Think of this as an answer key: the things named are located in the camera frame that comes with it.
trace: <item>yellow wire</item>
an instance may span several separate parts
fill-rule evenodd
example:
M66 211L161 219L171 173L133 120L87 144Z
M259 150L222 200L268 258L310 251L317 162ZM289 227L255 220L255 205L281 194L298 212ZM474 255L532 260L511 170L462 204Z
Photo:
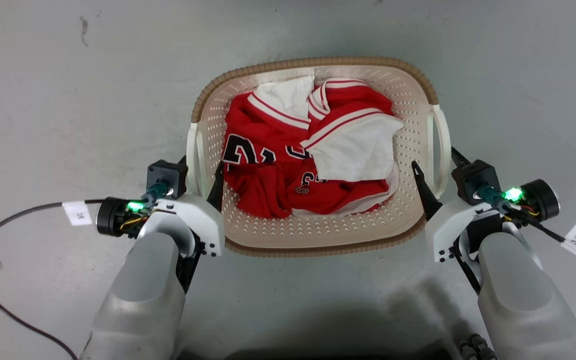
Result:
M130 224L134 224L134 223L139 223L139 222L142 221L143 219L144 219L144 218L130 219L130 220L122 223L121 226L119 226L119 230L124 230L124 226L130 225Z

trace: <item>red jersey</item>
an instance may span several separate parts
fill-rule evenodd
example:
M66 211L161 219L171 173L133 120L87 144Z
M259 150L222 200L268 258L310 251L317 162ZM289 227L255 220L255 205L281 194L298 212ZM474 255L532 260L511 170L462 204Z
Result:
M307 94L307 107L298 111L266 100L262 89L231 102L224 180L239 195L237 207L244 212L265 218L347 215L375 209L393 193L392 177L357 182L320 178L315 159L300 144L333 132L343 135L350 129L347 124L375 114L391 117L391 101L357 80L331 79Z

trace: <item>green led light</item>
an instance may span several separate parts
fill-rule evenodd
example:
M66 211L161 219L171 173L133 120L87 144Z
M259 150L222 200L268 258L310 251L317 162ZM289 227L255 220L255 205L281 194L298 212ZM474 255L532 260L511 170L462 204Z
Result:
M512 189L503 193L503 198L508 200L508 201L512 201L513 203L515 201L518 201L519 199L523 198L523 196L524 196L524 192L517 187L513 187Z
M141 202L129 202L126 208L133 210L133 212L139 212L139 210L144 209L144 204Z

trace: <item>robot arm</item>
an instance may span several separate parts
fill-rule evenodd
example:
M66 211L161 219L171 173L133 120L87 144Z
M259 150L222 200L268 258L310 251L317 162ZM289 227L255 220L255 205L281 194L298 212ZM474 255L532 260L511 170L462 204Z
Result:
M99 207L100 233L127 234L137 242L94 319L81 359L169 359L176 351L199 259L208 253L221 256L226 239L219 202L186 194L183 177L183 160L160 160L148 167L151 186L142 199L150 207L116 199Z
M459 198L446 205L434 198L421 169L413 164L433 259L443 263L454 258L461 266L478 294L478 306L498 358L576 359L575 315L521 235L519 228L526 223L507 221L501 213L518 206L519 200L510 203L497 196L484 202L479 193L482 189L501 193L494 168L480 160L471 164L454 148L453 160L458 166L452 176ZM523 185L521 191L521 203L537 211L533 212L537 214L534 221L558 215L557 196L542 180Z

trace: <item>basket rim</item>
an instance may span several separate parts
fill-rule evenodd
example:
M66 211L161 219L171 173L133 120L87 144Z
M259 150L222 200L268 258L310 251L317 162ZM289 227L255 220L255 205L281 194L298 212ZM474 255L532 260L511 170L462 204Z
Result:
M408 230L391 237L383 239L362 241L352 244L338 244L311 248L262 248L246 246L226 237L226 248L234 253L253 256L257 258L317 258L321 256L346 255L363 253L364 251L374 251L392 248L414 239L416 235L424 230L426 217L422 214L419 220Z
M301 59L274 61L270 63L253 64L246 67L236 68L231 71L226 71L221 75L215 77L211 82L202 89L201 94L197 97L197 101L192 107L192 114L190 121L192 123L199 123L202 118L202 112L206 101L213 94L215 89L228 82L229 80L241 78L243 76L257 75L262 73L269 73L271 71L290 70L297 68L312 68L318 66L384 66L387 68L395 68L405 71L421 85L423 93L430 105L439 105L439 98L435 87L426 77L425 73L413 64L396 59L395 57L382 57L382 56L329 56L329 57L306 57Z
M190 119L192 123L199 123L201 121L202 112L208 98L213 92L222 84L243 76L257 75L262 73L269 73L273 71L283 71L297 68L313 68L320 66L381 66L387 68L395 68L405 73L408 73L418 84L422 87L423 93L430 105L438 105L439 98L435 88L430 80L426 77L420 69L413 66L413 64L397 59L394 57L381 57L381 56L329 56L329 57L306 57L300 59L274 61L262 64L253 64L243 68L236 68L227 71L215 77L206 87L201 91L197 101L192 108ZM309 258L319 256L333 256L359 253L364 251L374 251L378 249L391 248L398 244L405 243L418 235L426 224L425 215L421 215L419 220L414 223L408 230L391 237L384 237L383 239L376 239L370 241L363 241L352 244L339 244L323 247L312 248L259 248L254 246L247 246L240 244L237 241L231 240L226 237L226 248L245 256L254 256L261 258Z

